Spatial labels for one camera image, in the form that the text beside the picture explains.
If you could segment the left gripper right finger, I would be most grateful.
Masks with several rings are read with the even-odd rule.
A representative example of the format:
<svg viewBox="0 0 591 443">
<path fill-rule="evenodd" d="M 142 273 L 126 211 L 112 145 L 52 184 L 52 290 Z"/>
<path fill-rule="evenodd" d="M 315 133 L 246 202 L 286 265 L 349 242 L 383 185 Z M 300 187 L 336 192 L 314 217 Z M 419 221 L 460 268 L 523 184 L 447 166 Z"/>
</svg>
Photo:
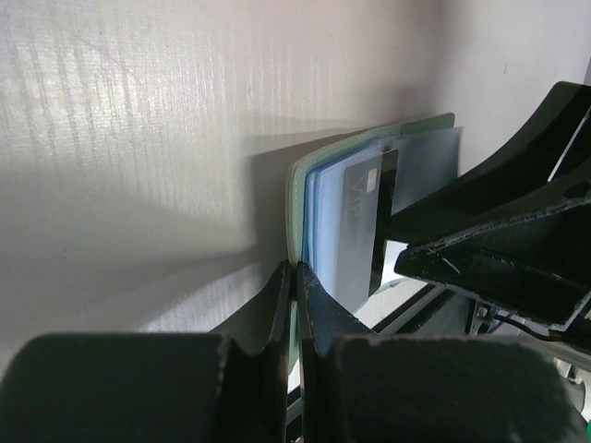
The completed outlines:
<svg viewBox="0 0 591 443">
<path fill-rule="evenodd" d="M 379 335 L 296 269 L 307 442 L 583 442 L 552 361 L 511 337 Z"/>
</svg>

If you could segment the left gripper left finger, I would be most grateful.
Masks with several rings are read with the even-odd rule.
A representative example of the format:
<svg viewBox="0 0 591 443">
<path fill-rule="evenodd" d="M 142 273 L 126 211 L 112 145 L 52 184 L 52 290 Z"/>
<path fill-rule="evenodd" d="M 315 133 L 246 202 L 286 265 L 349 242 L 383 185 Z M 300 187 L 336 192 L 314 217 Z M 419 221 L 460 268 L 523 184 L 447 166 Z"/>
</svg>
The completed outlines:
<svg viewBox="0 0 591 443">
<path fill-rule="evenodd" d="M 281 442 L 291 268 L 208 333 L 56 333 L 1 383 L 5 442 Z"/>
</svg>

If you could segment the green leather card holder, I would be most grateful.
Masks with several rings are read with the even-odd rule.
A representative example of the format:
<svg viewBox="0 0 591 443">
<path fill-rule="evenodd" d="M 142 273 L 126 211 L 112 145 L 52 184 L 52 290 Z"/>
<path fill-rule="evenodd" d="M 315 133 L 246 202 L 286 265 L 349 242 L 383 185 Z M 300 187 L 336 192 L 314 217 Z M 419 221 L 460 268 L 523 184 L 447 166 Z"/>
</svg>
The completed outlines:
<svg viewBox="0 0 591 443">
<path fill-rule="evenodd" d="M 344 170 L 366 158 L 398 153 L 392 206 L 383 220 L 384 265 L 380 288 L 399 280 L 393 269 L 404 243 L 387 238 L 395 213 L 442 189 L 458 175 L 462 129 L 452 113 L 341 135 L 292 164 L 285 186 L 285 229 L 291 263 L 304 262 L 340 305 L 337 265 Z"/>
</svg>

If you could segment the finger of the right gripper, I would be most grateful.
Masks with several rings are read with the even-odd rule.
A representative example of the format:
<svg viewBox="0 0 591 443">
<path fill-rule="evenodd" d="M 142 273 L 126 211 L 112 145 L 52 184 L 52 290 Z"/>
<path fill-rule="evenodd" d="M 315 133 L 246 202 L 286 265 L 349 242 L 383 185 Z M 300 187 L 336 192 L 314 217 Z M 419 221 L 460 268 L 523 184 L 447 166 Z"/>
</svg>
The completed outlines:
<svg viewBox="0 0 591 443">
<path fill-rule="evenodd" d="M 590 191 L 520 198 L 408 247 L 395 269 L 566 329 L 590 299 Z"/>
<path fill-rule="evenodd" d="M 547 182 L 590 107 L 590 88 L 556 83 L 524 125 L 472 170 L 390 217 L 389 240 L 420 245 Z"/>
</svg>

